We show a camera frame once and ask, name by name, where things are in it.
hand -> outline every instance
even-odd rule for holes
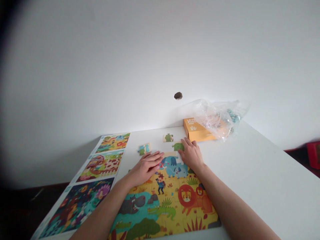
[[[125,176],[126,180],[131,184],[131,188],[143,184],[155,174],[159,169],[163,154],[157,151],[153,154],[147,153],[142,156],[140,161]]]
[[[204,165],[197,141],[190,142],[188,138],[184,138],[181,139],[181,142],[184,146],[184,151],[179,149],[178,152],[181,155],[182,161],[193,171],[196,171],[199,167]]]

orange puzzle box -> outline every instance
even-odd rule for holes
[[[216,139],[208,130],[197,123],[194,118],[185,118],[183,120],[183,127],[190,141],[196,140],[197,142],[201,142]]]

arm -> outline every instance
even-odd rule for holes
[[[146,182],[158,169],[163,153],[145,154],[137,165],[119,180],[70,240],[105,240],[124,198],[131,188]]]
[[[181,139],[182,160],[198,176],[231,239],[280,239],[272,229],[203,162],[196,141]]]

finger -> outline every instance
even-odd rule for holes
[[[148,157],[150,154],[151,154],[151,153],[146,153],[145,155],[143,155],[142,158],[140,159],[140,161],[143,160],[143,159],[145,159],[146,157]]]
[[[156,173],[156,171],[158,171],[159,170],[159,166],[157,165],[157,166],[154,166],[153,168],[151,168],[149,171],[148,171],[148,176],[149,176],[149,178],[151,178],[151,176],[153,175],[153,174],[155,174]]]
[[[192,143],[190,142],[190,140],[188,138],[184,138],[184,139],[186,140],[187,144],[192,147]]]
[[[192,143],[195,147],[197,147],[197,146],[198,146],[198,144],[197,144],[197,141],[196,141],[196,140],[192,141],[191,143]]]
[[[148,158],[146,158],[145,160],[150,162],[150,161],[154,161],[157,160],[159,157],[162,157],[164,155],[164,153],[158,153],[156,155],[153,156],[149,156]]]
[[[159,163],[161,163],[162,160],[163,160],[163,157],[160,157],[155,161],[148,161],[147,166],[148,166],[148,168],[154,167],[154,166],[158,165]]]
[[[156,151],[156,152],[152,153],[150,156],[157,155],[158,153],[160,153],[160,151]]]
[[[180,156],[182,158],[182,160],[184,160],[184,151],[182,151],[181,149],[178,150],[178,153],[180,153]]]
[[[181,138],[181,142],[182,142],[184,148],[186,148],[188,146],[187,142],[182,138]]]

clear plastic bag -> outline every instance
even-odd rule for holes
[[[249,108],[248,101],[210,103],[199,99],[193,103],[193,115],[194,119],[209,130],[216,139],[222,139],[225,142],[235,132]]]

